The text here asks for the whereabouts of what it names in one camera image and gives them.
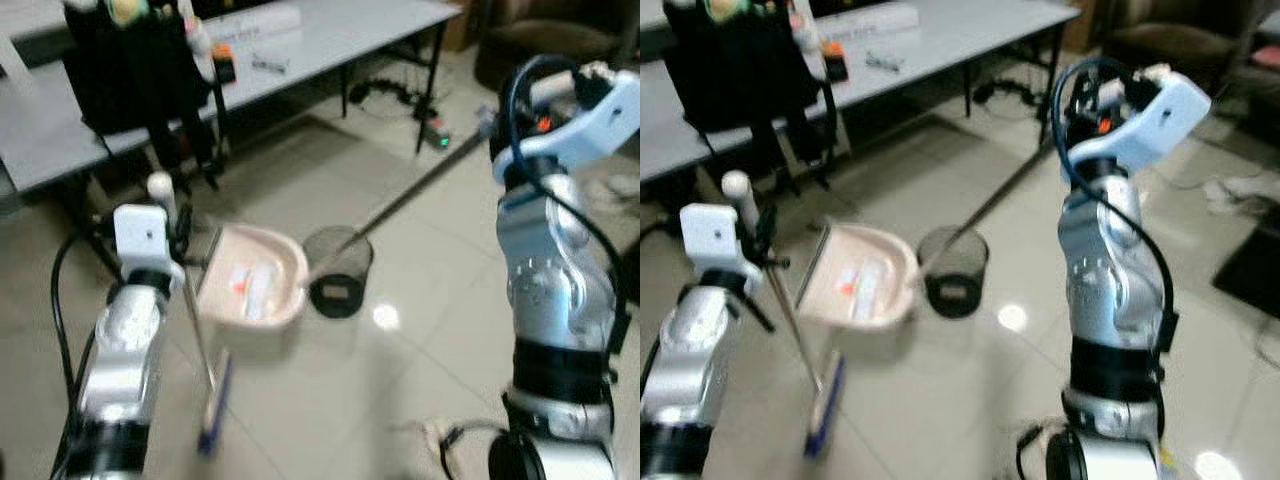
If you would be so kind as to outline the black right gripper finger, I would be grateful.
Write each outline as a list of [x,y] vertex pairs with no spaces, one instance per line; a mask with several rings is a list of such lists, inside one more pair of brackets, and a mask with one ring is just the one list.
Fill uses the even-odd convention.
[[1074,76],[1068,100],[1068,133],[1098,134],[1098,91],[1101,86],[1097,70],[1082,70]]
[[535,99],[529,87],[512,91],[512,133],[544,134],[547,132],[547,102]]
[[573,99],[582,109],[594,109],[614,87],[611,68],[579,68],[573,72]]
[[1123,101],[1137,111],[1146,110],[1162,90],[1162,70],[1135,70],[1120,77]]

